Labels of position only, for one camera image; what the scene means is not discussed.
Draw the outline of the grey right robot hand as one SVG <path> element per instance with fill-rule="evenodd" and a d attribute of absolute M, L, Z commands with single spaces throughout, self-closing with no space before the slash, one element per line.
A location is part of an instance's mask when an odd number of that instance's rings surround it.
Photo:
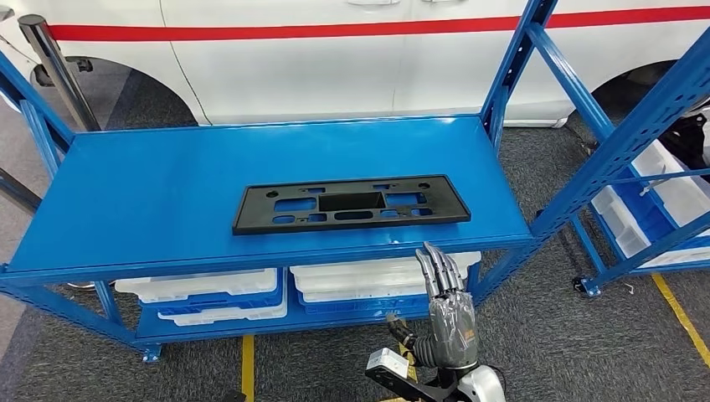
<path fill-rule="evenodd" d="M 414 364 L 438 369 L 468 369 L 478 364 L 478 338 L 472 295 L 454 259 L 429 242 L 415 251 L 428 296 L 430 334 L 420 336 L 393 313 L 390 334 L 408 350 Z"/>

